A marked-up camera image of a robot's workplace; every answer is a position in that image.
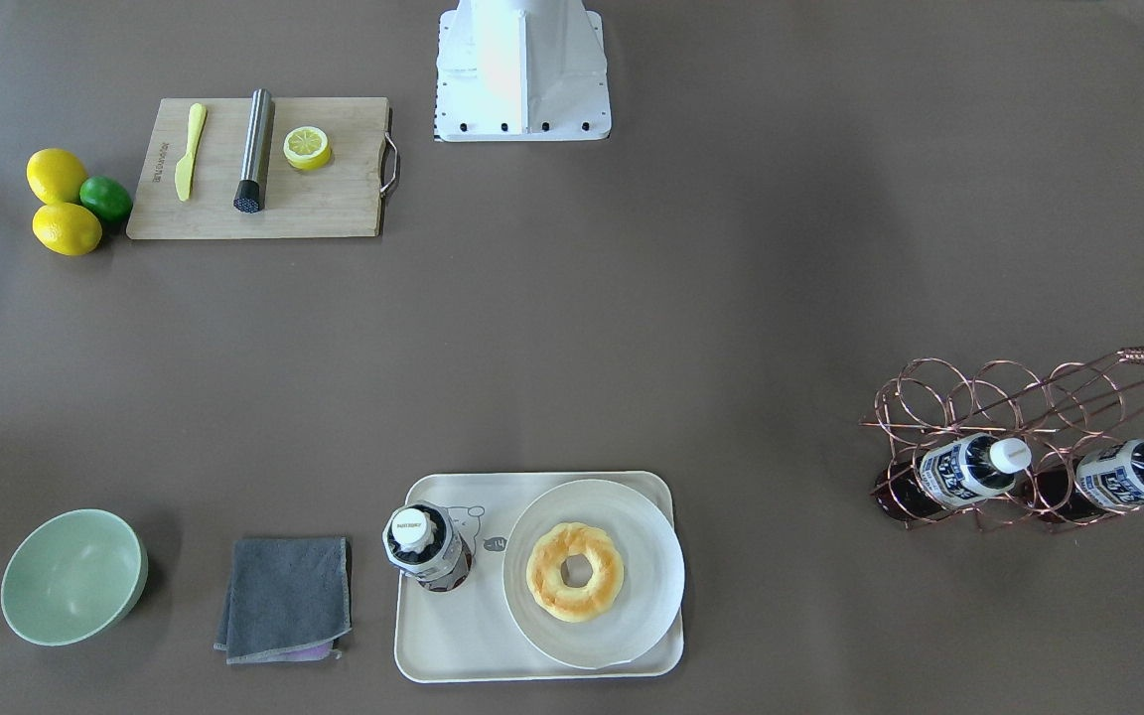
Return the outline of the tea bottle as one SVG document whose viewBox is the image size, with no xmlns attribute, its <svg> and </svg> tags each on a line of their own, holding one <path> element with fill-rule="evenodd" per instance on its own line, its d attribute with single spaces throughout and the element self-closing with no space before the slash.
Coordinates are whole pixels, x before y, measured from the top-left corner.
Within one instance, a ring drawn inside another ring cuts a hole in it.
<svg viewBox="0 0 1144 715">
<path fill-rule="evenodd" d="M 1144 439 L 1093 451 L 1036 475 L 1032 494 L 1049 523 L 1085 523 L 1144 506 Z"/>
<path fill-rule="evenodd" d="M 384 546 L 387 561 L 426 590 L 454 590 L 471 574 L 471 548 L 438 505 L 415 501 L 397 508 L 387 521 Z"/>
<path fill-rule="evenodd" d="M 1011 492 L 1032 456 L 1026 442 L 976 432 L 891 464 L 872 496 L 895 521 L 940 521 Z"/>
</svg>

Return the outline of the beige tray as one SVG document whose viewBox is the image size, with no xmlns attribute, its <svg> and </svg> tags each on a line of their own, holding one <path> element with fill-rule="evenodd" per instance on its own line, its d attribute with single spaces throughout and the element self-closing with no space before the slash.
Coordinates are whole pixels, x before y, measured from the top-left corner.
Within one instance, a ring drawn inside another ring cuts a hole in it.
<svg viewBox="0 0 1144 715">
<path fill-rule="evenodd" d="M 684 651 L 681 605 L 670 630 L 645 656 L 607 668 L 578 669 L 531 646 L 505 604 L 505 548 L 518 517 L 554 486 L 585 479 L 631 486 L 673 526 L 672 491 L 661 477 L 648 471 L 436 474 L 410 488 L 410 501 L 430 502 L 448 511 L 474 561 L 471 574 L 454 590 L 435 593 L 410 578 L 400 580 L 394 659 L 405 677 L 440 683 L 658 677 L 672 672 Z"/>
</svg>

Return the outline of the white plate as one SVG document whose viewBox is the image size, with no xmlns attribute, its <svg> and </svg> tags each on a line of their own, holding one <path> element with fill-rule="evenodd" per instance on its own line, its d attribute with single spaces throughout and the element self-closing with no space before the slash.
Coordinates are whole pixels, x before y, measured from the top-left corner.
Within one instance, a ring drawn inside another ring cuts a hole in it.
<svg viewBox="0 0 1144 715">
<path fill-rule="evenodd" d="M 537 540 L 559 523 L 605 530 L 623 558 L 623 588 L 604 615 L 564 622 L 531 596 L 525 570 Z M 612 480 L 572 480 L 537 498 L 505 548 L 505 604 L 522 636 L 554 661 L 601 669 L 645 656 L 680 615 L 685 564 L 670 521 L 644 494 Z"/>
</svg>

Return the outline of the donut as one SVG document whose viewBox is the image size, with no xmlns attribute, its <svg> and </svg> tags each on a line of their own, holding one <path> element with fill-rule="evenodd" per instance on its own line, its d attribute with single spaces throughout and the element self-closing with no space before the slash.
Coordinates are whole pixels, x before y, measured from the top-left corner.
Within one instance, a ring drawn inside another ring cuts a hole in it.
<svg viewBox="0 0 1144 715">
<path fill-rule="evenodd" d="M 558 523 L 537 538 L 523 570 L 537 607 L 562 622 L 605 615 L 623 589 L 623 556 L 607 530 Z"/>
</svg>

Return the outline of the wooden cutting board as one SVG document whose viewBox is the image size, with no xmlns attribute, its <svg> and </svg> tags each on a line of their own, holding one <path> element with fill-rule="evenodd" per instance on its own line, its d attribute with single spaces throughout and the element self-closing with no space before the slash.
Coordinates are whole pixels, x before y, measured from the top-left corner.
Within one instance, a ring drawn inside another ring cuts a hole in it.
<svg viewBox="0 0 1144 715">
<path fill-rule="evenodd" d="M 267 239 L 371 238 L 381 231 L 390 103 L 386 96 L 273 96 L 262 209 L 235 207 L 248 142 L 251 96 L 204 98 L 208 118 L 197 145 L 190 198 L 178 201 L 176 167 L 186 150 L 191 98 L 160 100 L 133 198 L 128 238 Z M 300 126 L 326 132 L 326 166 L 299 170 L 283 157 L 283 140 Z"/>
</svg>

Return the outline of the half lemon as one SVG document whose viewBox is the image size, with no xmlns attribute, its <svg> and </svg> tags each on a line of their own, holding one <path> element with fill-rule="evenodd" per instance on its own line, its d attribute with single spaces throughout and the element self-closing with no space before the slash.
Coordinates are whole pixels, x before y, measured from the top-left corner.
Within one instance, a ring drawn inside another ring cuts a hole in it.
<svg viewBox="0 0 1144 715">
<path fill-rule="evenodd" d="M 327 132 L 315 126 L 300 126 L 287 132 L 283 140 L 283 158 L 299 170 L 323 168 L 331 162 L 332 144 Z"/>
</svg>

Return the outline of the steel muddler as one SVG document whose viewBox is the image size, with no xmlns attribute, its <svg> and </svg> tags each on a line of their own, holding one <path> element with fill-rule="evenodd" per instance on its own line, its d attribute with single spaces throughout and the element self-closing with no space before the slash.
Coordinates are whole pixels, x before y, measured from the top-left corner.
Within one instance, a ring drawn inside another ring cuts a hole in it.
<svg viewBox="0 0 1144 715">
<path fill-rule="evenodd" d="M 235 209 L 243 214 L 262 212 L 264 205 L 263 183 L 267 181 L 269 151 L 275 118 L 275 103 L 264 87 L 251 95 L 248 135 L 243 150 L 239 181 L 235 192 Z"/>
</svg>

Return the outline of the grey folded cloth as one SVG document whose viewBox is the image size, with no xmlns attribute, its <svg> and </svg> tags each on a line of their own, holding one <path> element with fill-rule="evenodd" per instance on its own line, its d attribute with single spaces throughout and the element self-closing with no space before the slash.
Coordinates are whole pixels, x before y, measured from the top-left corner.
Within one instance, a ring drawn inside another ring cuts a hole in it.
<svg viewBox="0 0 1144 715">
<path fill-rule="evenodd" d="M 236 540 L 214 648 L 228 665 L 337 654 L 353 630 L 347 567 L 341 535 Z"/>
</svg>

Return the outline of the yellow plastic knife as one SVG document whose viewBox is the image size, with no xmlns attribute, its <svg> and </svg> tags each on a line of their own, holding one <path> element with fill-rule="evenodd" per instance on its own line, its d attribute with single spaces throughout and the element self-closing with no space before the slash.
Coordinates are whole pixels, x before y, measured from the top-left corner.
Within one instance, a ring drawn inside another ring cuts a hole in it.
<svg viewBox="0 0 1144 715">
<path fill-rule="evenodd" d="M 174 190 L 176 190 L 178 201 L 186 201 L 191 197 L 197 150 L 199 150 L 206 119 L 208 119 L 208 108 L 199 101 L 194 101 L 194 104 L 188 108 L 185 154 L 178 158 L 178 162 L 174 167 Z"/>
</svg>

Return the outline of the green lime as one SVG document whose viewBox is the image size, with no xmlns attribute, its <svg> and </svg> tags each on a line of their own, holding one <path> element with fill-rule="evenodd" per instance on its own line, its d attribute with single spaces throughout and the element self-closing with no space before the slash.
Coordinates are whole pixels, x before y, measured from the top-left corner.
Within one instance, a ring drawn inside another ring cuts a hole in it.
<svg viewBox="0 0 1144 715">
<path fill-rule="evenodd" d="M 78 186 L 78 202 L 109 225 L 127 221 L 133 209 L 130 192 L 108 176 L 87 177 Z"/>
</svg>

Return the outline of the whole lemon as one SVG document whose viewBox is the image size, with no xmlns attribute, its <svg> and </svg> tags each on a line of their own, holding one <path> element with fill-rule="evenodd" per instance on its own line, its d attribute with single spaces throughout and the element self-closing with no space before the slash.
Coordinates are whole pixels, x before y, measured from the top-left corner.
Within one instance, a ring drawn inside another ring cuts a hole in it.
<svg viewBox="0 0 1144 715">
<path fill-rule="evenodd" d="M 95 251 L 103 227 L 95 213 L 72 202 L 43 205 L 32 219 L 35 239 L 63 256 L 84 256 Z"/>
<path fill-rule="evenodd" d="M 38 200 L 55 205 L 80 201 L 80 189 L 89 175 L 72 151 L 46 148 L 27 159 L 26 177 Z"/>
</svg>

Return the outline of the green bowl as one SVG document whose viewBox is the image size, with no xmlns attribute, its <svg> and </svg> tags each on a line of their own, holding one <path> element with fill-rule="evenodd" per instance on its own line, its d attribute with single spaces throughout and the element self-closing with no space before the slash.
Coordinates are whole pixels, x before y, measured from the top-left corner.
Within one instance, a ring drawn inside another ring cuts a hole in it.
<svg viewBox="0 0 1144 715">
<path fill-rule="evenodd" d="M 37 526 L 15 549 L 1 581 L 1 612 L 19 639 L 72 645 L 130 614 L 146 567 L 146 548 L 127 521 L 77 508 Z"/>
</svg>

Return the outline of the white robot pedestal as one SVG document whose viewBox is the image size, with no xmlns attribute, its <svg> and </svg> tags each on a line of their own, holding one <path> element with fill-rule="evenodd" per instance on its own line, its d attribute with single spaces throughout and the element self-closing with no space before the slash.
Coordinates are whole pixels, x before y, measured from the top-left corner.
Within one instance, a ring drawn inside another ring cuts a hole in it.
<svg viewBox="0 0 1144 715">
<path fill-rule="evenodd" d="M 432 136 L 440 142 L 607 140 L 599 13 L 581 1 L 460 1 L 439 18 Z"/>
</svg>

